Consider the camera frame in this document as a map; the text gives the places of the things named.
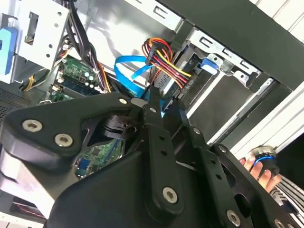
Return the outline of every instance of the yellow wire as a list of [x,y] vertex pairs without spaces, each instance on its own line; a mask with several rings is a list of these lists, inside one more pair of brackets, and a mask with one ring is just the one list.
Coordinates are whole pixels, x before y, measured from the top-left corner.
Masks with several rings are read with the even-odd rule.
[[[153,43],[152,43],[153,40],[154,40],[154,41],[161,40],[161,41],[167,43],[167,42],[166,42],[164,39],[162,39],[162,38],[153,37],[153,38],[150,38],[150,39],[149,39],[149,44],[150,44],[151,47],[153,46]],[[167,55],[167,56],[168,56],[168,58],[169,58],[170,60],[172,60],[172,57],[173,57],[173,56],[172,56],[172,55],[173,55],[172,50],[169,49],[169,52],[170,52],[170,56],[169,56],[169,55]]]
[[32,75],[32,76],[29,78],[28,86],[25,88],[24,91],[28,91],[28,90],[33,86],[33,83],[34,83],[34,76]]
[[166,58],[160,53],[160,51],[156,51],[160,57],[168,64],[170,65],[171,67],[173,67],[175,70],[177,70],[178,72],[180,72],[181,74],[185,75],[185,76],[188,76],[188,77],[191,77],[191,74],[188,74],[184,71],[182,71],[181,69],[178,69],[175,65],[173,65],[171,62],[169,62],[168,60],[166,60]]

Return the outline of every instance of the hand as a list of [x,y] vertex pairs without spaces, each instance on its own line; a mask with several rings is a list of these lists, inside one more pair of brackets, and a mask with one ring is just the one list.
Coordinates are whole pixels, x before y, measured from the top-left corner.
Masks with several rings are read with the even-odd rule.
[[[247,169],[248,171],[250,171],[251,167],[253,166],[253,164],[255,163],[255,156],[250,155],[250,157],[245,160],[245,159],[241,159],[240,162],[242,163],[242,165],[245,167],[245,169]],[[257,164],[255,164],[255,166],[252,168],[252,170],[250,171],[250,174],[257,180],[260,172],[262,171],[263,168],[263,164],[259,161]],[[262,185],[262,187],[268,192],[270,193],[270,191],[281,181],[281,176],[278,174],[275,177],[271,178],[271,171],[270,170],[265,170],[264,173],[262,174],[262,176],[260,177],[260,179],[258,180],[258,182],[260,183],[260,185]]]

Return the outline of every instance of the black wire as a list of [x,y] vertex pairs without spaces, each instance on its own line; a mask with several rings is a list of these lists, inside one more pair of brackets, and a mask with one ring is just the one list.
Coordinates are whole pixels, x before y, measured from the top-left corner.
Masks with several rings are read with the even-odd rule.
[[99,73],[97,73],[97,78],[99,82],[99,86],[101,89],[106,90],[106,82],[104,78],[102,77],[100,73],[100,69],[98,67],[98,60],[97,60],[97,55],[96,55],[96,50],[92,44],[90,44],[91,51],[90,51],[90,62],[94,66],[96,70],[99,70]]
[[67,7],[68,7],[68,9],[71,10],[69,22],[70,22],[70,26],[72,26],[74,28],[74,31],[78,38],[78,48],[79,48],[80,57],[86,58],[88,56],[91,48],[90,48],[90,42],[87,37],[85,28],[83,27],[83,25],[79,19],[74,2],[68,2]]

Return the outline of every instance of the red wire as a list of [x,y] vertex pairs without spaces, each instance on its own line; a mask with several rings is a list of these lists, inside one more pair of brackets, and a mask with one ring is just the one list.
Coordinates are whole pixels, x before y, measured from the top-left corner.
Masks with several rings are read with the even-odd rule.
[[44,217],[43,215],[36,214],[36,213],[34,213],[34,212],[31,212],[31,211],[29,211],[29,210],[26,210],[26,209],[23,208],[21,205],[18,205],[18,204],[16,204],[16,205],[17,205],[17,207],[18,207],[19,209],[21,209],[22,211],[24,211],[24,212],[26,212],[26,213],[29,213],[29,214],[32,214],[32,215],[36,215],[36,216],[38,216],[38,217],[40,217],[40,218],[44,218],[44,219],[45,219],[45,217]]
[[151,41],[154,41],[154,40],[157,40],[157,42],[160,42],[160,43],[162,43],[162,44],[164,44],[168,47],[169,52],[170,52],[170,56],[171,56],[170,59],[171,59],[172,58],[172,49],[170,48],[169,44],[162,39],[157,39],[157,38],[151,39]]
[[156,59],[158,64],[160,64],[161,66],[163,66],[166,70],[168,70],[170,73],[172,73],[175,77],[177,77],[178,79],[180,79],[184,83],[187,83],[187,80],[185,78],[183,78],[180,75],[178,75],[174,70],[172,70],[170,67],[168,67],[163,62],[161,62],[156,56],[154,56],[154,59]]

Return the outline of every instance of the black metal arm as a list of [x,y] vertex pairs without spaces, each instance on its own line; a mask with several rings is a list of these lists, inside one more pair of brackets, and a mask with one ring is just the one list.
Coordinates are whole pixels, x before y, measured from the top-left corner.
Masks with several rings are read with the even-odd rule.
[[124,157],[60,194],[46,228],[298,227],[226,147],[206,145],[178,103],[161,118],[158,90],[145,97],[142,108],[111,93],[5,117],[6,153],[56,175],[90,147],[127,141]]

